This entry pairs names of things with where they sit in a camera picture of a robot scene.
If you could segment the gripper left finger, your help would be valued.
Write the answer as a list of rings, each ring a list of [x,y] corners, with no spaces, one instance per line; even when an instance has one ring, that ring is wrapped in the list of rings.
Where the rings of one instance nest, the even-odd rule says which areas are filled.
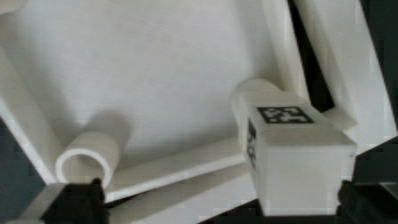
[[[5,224],[110,224],[101,179],[50,184]]]

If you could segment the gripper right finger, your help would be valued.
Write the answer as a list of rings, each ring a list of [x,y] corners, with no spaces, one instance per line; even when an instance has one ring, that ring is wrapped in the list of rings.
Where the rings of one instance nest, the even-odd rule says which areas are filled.
[[[339,224],[398,224],[398,182],[343,181],[338,201]]]

